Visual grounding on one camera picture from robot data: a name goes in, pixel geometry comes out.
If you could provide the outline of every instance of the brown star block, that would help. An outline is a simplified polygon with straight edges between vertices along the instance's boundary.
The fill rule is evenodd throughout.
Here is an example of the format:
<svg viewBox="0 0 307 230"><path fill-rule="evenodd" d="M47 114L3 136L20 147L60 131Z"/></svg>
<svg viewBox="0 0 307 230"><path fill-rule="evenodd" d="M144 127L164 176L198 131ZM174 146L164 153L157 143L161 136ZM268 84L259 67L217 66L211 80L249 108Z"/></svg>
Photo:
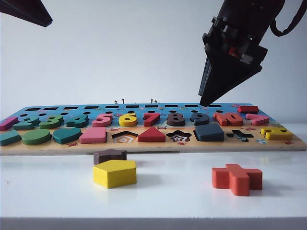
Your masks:
<svg viewBox="0 0 307 230"><path fill-rule="evenodd" d="M105 151L94 152L94 165L101 164L109 160L126 160L127 151L108 149Z"/></svg>

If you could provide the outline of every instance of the red triangle block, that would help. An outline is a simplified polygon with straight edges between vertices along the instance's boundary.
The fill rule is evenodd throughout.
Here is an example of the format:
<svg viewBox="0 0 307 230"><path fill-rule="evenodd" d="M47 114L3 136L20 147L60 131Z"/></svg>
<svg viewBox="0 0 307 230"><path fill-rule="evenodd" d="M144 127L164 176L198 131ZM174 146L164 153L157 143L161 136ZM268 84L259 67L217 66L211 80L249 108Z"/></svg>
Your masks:
<svg viewBox="0 0 307 230"><path fill-rule="evenodd" d="M138 142L165 142L165 135L156 127L150 127L138 135Z"/></svg>

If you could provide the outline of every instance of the white table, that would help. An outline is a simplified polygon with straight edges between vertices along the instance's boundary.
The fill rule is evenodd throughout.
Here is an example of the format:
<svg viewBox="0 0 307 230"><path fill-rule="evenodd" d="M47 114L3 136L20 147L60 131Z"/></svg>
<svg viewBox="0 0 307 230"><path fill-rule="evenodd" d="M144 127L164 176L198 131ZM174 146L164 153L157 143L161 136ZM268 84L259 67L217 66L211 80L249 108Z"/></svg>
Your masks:
<svg viewBox="0 0 307 230"><path fill-rule="evenodd" d="M307 142L307 124L284 124ZM129 154L137 184L93 182L92 155L1 157L1 229L307 229L307 152ZM215 189L211 168L263 171L263 190Z"/></svg>

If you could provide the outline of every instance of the green oval block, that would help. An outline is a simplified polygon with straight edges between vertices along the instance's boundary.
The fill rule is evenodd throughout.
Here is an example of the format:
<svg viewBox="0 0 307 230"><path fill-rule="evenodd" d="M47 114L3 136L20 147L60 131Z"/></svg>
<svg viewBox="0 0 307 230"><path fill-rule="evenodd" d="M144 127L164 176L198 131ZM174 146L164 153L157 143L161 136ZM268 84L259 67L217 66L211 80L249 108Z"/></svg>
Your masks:
<svg viewBox="0 0 307 230"><path fill-rule="evenodd" d="M0 145L5 146L21 140L19 133L16 130L0 134Z"/></svg>
<svg viewBox="0 0 307 230"><path fill-rule="evenodd" d="M21 138L25 145L38 145L48 141L51 134L47 129L35 129L26 132Z"/></svg>
<svg viewBox="0 0 307 230"><path fill-rule="evenodd" d="M53 139L59 144L77 140L82 135L80 128L60 128L53 132Z"/></svg>
<svg viewBox="0 0 307 230"><path fill-rule="evenodd" d="M38 116L31 116L31 117L25 118L24 121L13 125L13 129L29 130L29 129L33 129L34 126L37 125L38 123L39 123Z"/></svg>
<svg viewBox="0 0 307 230"><path fill-rule="evenodd" d="M45 122L41 122L39 124L39 128L51 129L59 127L63 122L63 116L61 115L53 115L48 117L48 120Z"/></svg>

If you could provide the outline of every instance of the wooden puzzle board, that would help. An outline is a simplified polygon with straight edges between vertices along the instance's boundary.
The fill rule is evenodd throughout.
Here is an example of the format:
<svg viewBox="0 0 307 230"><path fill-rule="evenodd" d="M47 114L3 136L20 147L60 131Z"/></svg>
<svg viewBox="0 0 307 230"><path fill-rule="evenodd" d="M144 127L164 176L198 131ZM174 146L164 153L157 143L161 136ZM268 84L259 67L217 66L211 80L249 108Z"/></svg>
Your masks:
<svg viewBox="0 0 307 230"><path fill-rule="evenodd" d="M66 127L66 121L79 115L88 115L88 125L82 128L82 132L92 127L92 121L96 120L99 114L112 114L113 120L110 126L106 127L107 141L105 143L95 144L82 144L79 140L75 140L66 144L56 143L53 138L45 143L38 145L25 145L22 141L9 144L7 146L1 146L1 155L74 155L74 154L86 154L93 153L99 150L107 149L119 149L127 150L128 152L159 152L159 151L201 151L201 152L214 152L214 151L265 151L265 150L306 150L307 145L293 134L291 140L267 140L261 133L262 127L280 127L273 118L270 117L270 121L267 124L261 126L253 126L250 120L246 120L246 114L238 113L237 109L240 105L251 104L231 104L220 103L212 104L209 107L203 107L198 103L149 103L149 104L95 104L95 105L57 105L57 106L37 106L26 107L12 116L17 116L19 121L23 121L25 118L37 115L40 122L47 121L47 118L52 115L62 115L64 122L61 126L50 129L50 133L59 128ZM133 127L121 127L118 123L118 118L127 113L135 113L138 124ZM195 126L190 121L193 113L204 113L210 117L211 123L216 123L213 119L214 113L238 113L243 117L242 126L221 126L224 131L224 141L197 141L194 130ZM160 113L160 120L153 126L156 127L163 134L170 134L177 130L184 133L189 133L191 136L186 138L171 138L166 136L165 142L138 142L137 137L124 133L118 135L121 132L128 131L136 135L141 134L150 127L143 126L143 114L144 113ZM167 122L167 116L169 113L181 113L185 118L185 125L174 127L169 126ZM259 115L266 115L259 110ZM2 131L1 133L8 132L12 128ZM242 133L252 134L253 138L248 138L248 141L242 141L236 137L229 137L227 134L233 134L233 130L240 130ZM28 130L18 130L18 133L22 136Z"/></svg>

